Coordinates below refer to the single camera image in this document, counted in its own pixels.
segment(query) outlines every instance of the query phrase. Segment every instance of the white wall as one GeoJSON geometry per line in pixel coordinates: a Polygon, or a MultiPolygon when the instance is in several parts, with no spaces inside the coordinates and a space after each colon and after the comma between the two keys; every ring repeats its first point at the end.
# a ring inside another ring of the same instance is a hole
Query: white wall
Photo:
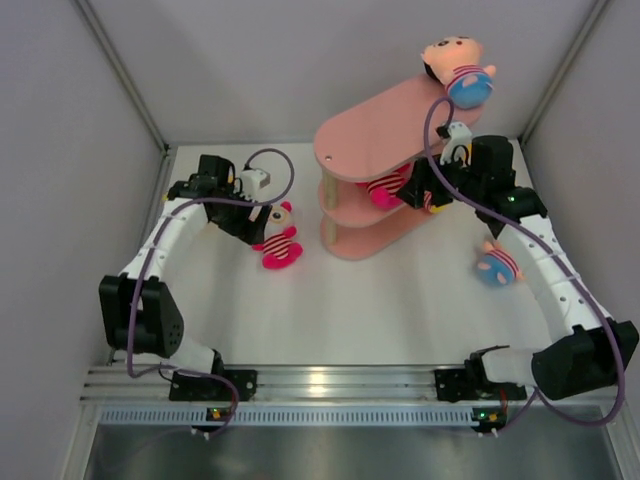
{"type": "Polygon", "coordinates": [[[310,139],[424,72],[442,36],[498,66],[478,131],[521,133],[592,0],[92,0],[169,141],[310,139]]]}
{"type": "Polygon", "coordinates": [[[68,0],[5,0],[0,65],[0,478],[52,479],[159,152],[68,0]]]}
{"type": "MultiPolygon", "coordinates": [[[[640,4],[613,2],[526,156],[571,261],[617,320],[640,328],[640,4]]],[[[640,351],[628,369],[640,425],[640,351]]]]}

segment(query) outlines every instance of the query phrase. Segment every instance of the gray floor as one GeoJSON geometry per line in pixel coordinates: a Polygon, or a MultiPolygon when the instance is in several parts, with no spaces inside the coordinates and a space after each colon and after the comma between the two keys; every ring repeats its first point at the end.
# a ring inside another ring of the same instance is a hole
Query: gray floor
{"type": "Polygon", "coordinates": [[[237,427],[206,442],[188,428],[169,430],[100,427],[85,480],[621,478],[605,430],[540,408],[498,439],[427,428],[237,427]]]}

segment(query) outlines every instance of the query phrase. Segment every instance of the striped shirt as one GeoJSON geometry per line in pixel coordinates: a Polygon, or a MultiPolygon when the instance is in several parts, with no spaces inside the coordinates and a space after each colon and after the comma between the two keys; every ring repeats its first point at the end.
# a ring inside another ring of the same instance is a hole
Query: striped shirt
{"type": "Polygon", "coordinates": [[[460,79],[466,77],[467,75],[475,74],[487,75],[487,72],[485,72],[483,68],[477,65],[463,65],[461,67],[454,68],[453,79],[447,84],[446,87],[447,95],[449,94],[449,90],[451,90],[451,87],[453,87],[460,79]]]}
{"type": "Polygon", "coordinates": [[[400,175],[398,172],[393,172],[389,175],[385,175],[384,177],[367,183],[367,193],[371,195],[371,192],[373,192],[376,188],[382,187],[391,195],[395,195],[396,192],[400,190],[400,187],[404,185],[405,181],[406,180],[402,175],[400,175]]]}
{"type": "Polygon", "coordinates": [[[518,264],[513,259],[511,255],[509,255],[504,250],[500,250],[499,248],[494,248],[490,252],[487,253],[490,257],[498,259],[501,263],[506,265],[509,268],[509,271],[513,274],[515,278],[520,269],[518,268],[518,264]]]}
{"type": "Polygon", "coordinates": [[[289,246],[292,243],[289,237],[279,233],[264,242],[263,252],[265,255],[273,254],[277,259],[282,260],[289,256],[289,246]]]}

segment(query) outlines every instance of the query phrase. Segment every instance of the gray wall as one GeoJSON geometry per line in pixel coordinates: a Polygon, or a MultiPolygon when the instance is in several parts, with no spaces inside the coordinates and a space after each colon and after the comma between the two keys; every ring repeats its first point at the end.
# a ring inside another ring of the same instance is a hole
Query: gray wall
{"type": "Polygon", "coordinates": [[[52,479],[159,153],[68,0],[5,0],[0,65],[0,478],[52,479]]]}
{"type": "MultiPolygon", "coordinates": [[[[616,319],[640,328],[640,4],[613,2],[526,157],[558,237],[616,319]]],[[[627,372],[640,425],[640,352],[627,372]]]]}
{"type": "Polygon", "coordinates": [[[426,43],[498,66],[476,131],[517,135],[592,0],[92,0],[170,141],[306,140],[424,72],[426,43]]]}

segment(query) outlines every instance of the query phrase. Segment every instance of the plush toy face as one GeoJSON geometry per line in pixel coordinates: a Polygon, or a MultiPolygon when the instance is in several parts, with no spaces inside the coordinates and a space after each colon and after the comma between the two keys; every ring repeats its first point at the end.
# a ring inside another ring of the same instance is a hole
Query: plush toy face
{"type": "Polygon", "coordinates": [[[463,65],[478,65],[482,45],[469,37],[446,37],[428,45],[422,52],[422,61],[429,65],[442,83],[446,75],[463,65]]]}
{"type": "Polygon", "coordinates": [[[265,227],[265,238],[282,233],[287,227],[293,225],[293,215],[291,214],[291,204],[284,202],[280,205],[274,205],[271,208],[271,214],[265,227]]]}

